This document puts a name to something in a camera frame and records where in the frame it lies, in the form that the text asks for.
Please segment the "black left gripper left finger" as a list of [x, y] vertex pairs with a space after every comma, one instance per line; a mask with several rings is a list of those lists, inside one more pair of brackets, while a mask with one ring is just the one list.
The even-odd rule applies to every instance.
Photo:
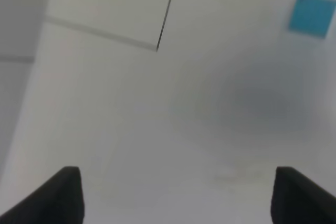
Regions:
[[1, 215], [1, 223], [83, 223], [85, 201], [79, 167], [66, 166]]

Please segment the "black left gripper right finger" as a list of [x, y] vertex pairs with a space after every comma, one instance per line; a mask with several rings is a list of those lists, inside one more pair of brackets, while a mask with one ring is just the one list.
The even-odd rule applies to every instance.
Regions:
[[292, 167], [277, 167], [272, 199], [273, 223], [335, 223], [335, 197]]

